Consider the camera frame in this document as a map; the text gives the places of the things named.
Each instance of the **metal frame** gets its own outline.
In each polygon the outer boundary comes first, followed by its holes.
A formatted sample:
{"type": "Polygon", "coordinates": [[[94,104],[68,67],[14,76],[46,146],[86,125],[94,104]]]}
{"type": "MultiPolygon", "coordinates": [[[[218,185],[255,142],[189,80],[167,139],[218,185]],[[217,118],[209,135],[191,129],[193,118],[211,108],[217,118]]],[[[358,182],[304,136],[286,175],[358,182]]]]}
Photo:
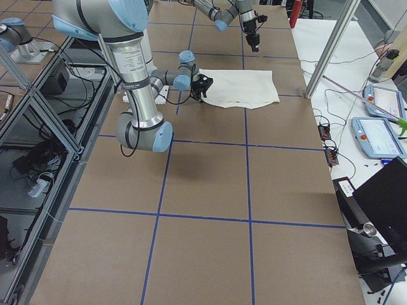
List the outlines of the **metal frame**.
{"type": "Polygon", "coordinates": [[[348,24],[359,5],[361,0],[347,0],[345,7],[332,30],[331,36],[326,43],[324,51],[322,52],[321,58],[318,61],[317,67],[308,83],[307,90],[304,93],[305,98],[311,98],[315,93],[321,78],[323,77],[326,68],[328,67],[329,61],[331,60],[333,53],[336,50],[343,34],[345,33],[348,24]]]}
{"type": "MultiPolygon", "coordinates": [[[[107,70],[106,75],[101,79],[100,88],[95,93],[93,102],[89,105],[85,120],[83,121],[81,128],[78,130],[76,137],[74,137],[68,131],[59,116],[57,116],[49,102],[41,94],[39,88],[45,83],[47,77],[55,67],[55,64],[61,61],[61,56],[64,56],[63,49],[68,48],[72,42],[73,38],[71,37],[64,41],[61,47],[62,50],[59,50],[59,54],[54,55],[53,58],[51,58],[51,60],[45,65],[44,69],[40,72],[40,75],[33,82],[30,82],[27,79],[19,66],[14,63],[11,57],[5,53],[2,48],[0,48],[0,64],[3,64],[6,70],[15,78],[18,85],[26,90],[25,95],[21,97],[19,103],[11,112],[8,119],[0,126],[0,145],[7,140],[7,137],[11,134],[14,127],[16,127],[19,120],[22,119],[23,113],[31,107],[41,117],[43,123],[50,128],[56,138],[61,141],[67,151],[64,164],[59,170],[59,174],[55,179],[55,184],[50,191],[49,197],[47,197],[46,201],[43,203],[43,211],[41,211],[34,227],[32,228],[29,240],[19,255],[20,259],[18,260],[17,265],[14,266],[9,273],[0,274],[0,281],[2,283],[2,289],[0,289],[0,304],[15,302],[17,299],[17,290],[18,293],[21,293],[22,295],[25,294],[19,289],[19,287],[21,287],[19,283],[25,284],[27,282],[30,284],[32,278],[39,278],[42,269],[33,268],[32,265],[36,265],[36,261],[35,258],[33,258],[34,261],[31,258],[32,251],[37,252],[34,253],[33,256],[38,257],[39,235],[46,234],[48,236],[47,232],[49,232],[53,236],[56,236],[60,227],[60,224],[50,219],[47,214],[55,212],[56,218],[62,219],[67,212],[70,199],[74,194],[80,175],[85,167],[80,161],[82,157],[81,154],[84,152],[83,157],[88,158],[88,155],[92,150],[88,146],[94,145],[94,138],[97,136],[101,128],[100,119],[97,121],[97,126],[92,126],[91,123],[92,121],[95,121],[95,118],[99,115],[102,117],[106,115],[110,105],[106,100],[113,99],[112,75],[109,73],[109,70],[107,70]]],[[[9,207],[0,208],[0,212],[2,214],[31,216],[36,214],[36,211],[33,209],[21,210],[9,207]]],[[[41,262],[39,262],[40,264],[45,264],[45,257],[39,257],[39,259],[41,259],[41,262]]]]}

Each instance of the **grid floor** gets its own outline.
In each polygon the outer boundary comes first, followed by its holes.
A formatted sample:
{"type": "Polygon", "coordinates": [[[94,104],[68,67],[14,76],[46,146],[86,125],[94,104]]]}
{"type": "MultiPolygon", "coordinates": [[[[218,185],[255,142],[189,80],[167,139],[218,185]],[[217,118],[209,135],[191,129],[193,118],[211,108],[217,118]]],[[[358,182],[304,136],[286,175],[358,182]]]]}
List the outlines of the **grid floor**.
{"type": "MultiPolygon", "coordinates": [[[[21,2],[0,8],[28,18],[49,6],[21,2]]],[[[257,11],[269,21],[253,54],[237,21],[218,33],[194,8],[155,3],[157,67],[191,49],[205,69],[272,70],[281,103],[160,106],[170,149],[124,158],[117,96],[31,304],[362,304],[285,12],[257,11]]]]}

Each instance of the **black device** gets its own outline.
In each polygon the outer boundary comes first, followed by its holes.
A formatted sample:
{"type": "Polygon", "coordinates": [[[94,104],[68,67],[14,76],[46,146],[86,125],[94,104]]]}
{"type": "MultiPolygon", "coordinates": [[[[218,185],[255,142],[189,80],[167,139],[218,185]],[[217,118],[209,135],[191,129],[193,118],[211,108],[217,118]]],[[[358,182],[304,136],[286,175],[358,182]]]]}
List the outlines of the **black device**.
{"type": "Polygon", "coordinates": [[[355,189],[348,178],[333,181],[342,213],[351,227],[370,221],[386,239],[347,230],[355,266],[373,292],[390,285],[407,262],[407,164],[394,158],[355,189]]]}
{"type": "Polygon", "coordinates": [[[7,235],[7,218],[0,216],[0,261],[6,258],[6,253],[11,248],[7,235]]]}
{"type": "Polygon", "coordinates": [[[356,202],[391,245],[405,253],[407,262],[407,164],[394,158],[355,192],[356,202]]]}
{"type": "Polygon", "coordinates": [[[52,70],[50,77],[45,81],[40,92],[43,95],[58,95],[65,91],[69,81],[69,72],[63,61],[52,70]]]}
{"type": "Polygon", "coordinates": [[[335,179],[333,181],[336,199],[339,207],[348,220],[351,227],[361,228],[363,224],[369,222],[366,214],[357,204],[353,193],[356,190],[348,177],[335,179]]]}

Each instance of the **white sticker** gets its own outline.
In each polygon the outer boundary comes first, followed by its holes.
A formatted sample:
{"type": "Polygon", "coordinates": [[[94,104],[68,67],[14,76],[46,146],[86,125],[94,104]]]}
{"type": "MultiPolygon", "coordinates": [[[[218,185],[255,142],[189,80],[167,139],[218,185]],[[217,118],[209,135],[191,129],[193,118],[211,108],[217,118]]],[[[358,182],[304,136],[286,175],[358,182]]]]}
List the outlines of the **white sticker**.
{"type": "Polygon", "coordinates": [[[113,52],[113,55],[119,71],[122,74],[133,73],[144,69],[144,59],[140,48],[128,52],[113,52]]]}
{"type": "Polygon", "coordinates": [[[339,186],[346,197],[352,197],[354,195],[354,188],[350,185],[348,180],[339,181],[339,186]]]}

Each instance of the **aluminum pole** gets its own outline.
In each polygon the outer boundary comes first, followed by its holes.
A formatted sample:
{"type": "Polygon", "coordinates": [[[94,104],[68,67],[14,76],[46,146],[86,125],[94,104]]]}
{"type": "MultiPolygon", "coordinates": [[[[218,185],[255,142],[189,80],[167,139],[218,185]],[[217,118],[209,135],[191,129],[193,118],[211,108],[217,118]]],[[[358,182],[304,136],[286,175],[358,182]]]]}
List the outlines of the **aluminum pole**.
{"type": "Polygon", "coordinates": [[[317,89],[319,81],[321,80],[322,75],[324,75],[329,61],[331,60],[333,53],[335,52],[336,47],[338,46],[343,33],[345,33],[346,28],[360,2],[361,0],[347,0],[347,2],[345,3],[345,7],[343,8],[341,16],[339,17],[334,29],[332,30],[331,36],[326,43],[325,49],[322,52],[317,67],[315,68],[310,82],[308,83],[307,90],[304,93],[305,98],[311,98],[315,90],[317,89]]]}
{"type": "Polygon", "coordinates": [[[31,82],[27,79],[10,55],[0,47],[0,64],[14,77],[20,88],[29,90],[31,82]]]}

